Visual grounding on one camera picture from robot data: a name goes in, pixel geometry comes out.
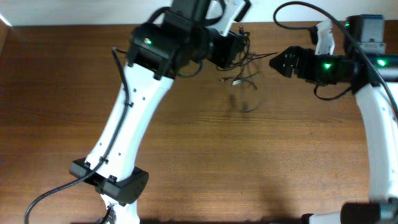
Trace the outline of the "black USB cable long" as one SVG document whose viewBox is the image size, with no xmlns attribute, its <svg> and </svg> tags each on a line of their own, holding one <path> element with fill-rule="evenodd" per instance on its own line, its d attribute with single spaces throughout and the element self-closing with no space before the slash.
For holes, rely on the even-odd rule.
<svg viewBox="0 0 398 224">
<path fill-rule="evenodd" d="M 255 53 L 251 50 L 251 33 L 242 25 L 239 26 L 238 36 L 243 39 L 238 54 L 226 68 L 217 67 L 222 73 L 219 82 L 226 85 L 229 103 L 232 109 L 240 113 L 251 113 L 258 110 L 264 103 L 264 90 L 261 82 L 264 73 L 261 60 L 274 53 Z"/>
</svg>

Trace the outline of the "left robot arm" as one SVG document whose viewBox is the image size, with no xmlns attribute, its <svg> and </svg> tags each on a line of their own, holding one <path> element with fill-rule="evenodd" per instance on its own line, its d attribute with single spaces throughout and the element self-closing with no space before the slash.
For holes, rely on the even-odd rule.
<svg viewBox="0 0 398 224">
<path fill-rule="evenodd" d="M 249 1 L 173 1 L 133 30 L 106 126 L 92 151 L 70 166 L 103 199 L 101 223 L 139 223 L 137 199 L 149 175 L 135 160 L 155 110 L 190 62 L 224 67 L 234 59 L 239 36 L 231 25 L 250 7 Z"/>
</svg>

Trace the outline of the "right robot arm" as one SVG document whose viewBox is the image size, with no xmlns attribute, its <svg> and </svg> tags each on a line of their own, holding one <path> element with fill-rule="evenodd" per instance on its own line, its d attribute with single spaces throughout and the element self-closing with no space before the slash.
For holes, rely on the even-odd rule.
<svg viewBox="0 0 398 224">
<path fill-rule="evenodd" d="M 291 46 L 271 59 L 281 75 L 316 87 L 349 83 L 363 119 L 369 158 L 368 202 L 308 213 L 297 223 L 397 223 L 397 55 L 387 54 L 382 15 L 329 17 L 309 28 L 316 49 Z"/>
</svg>

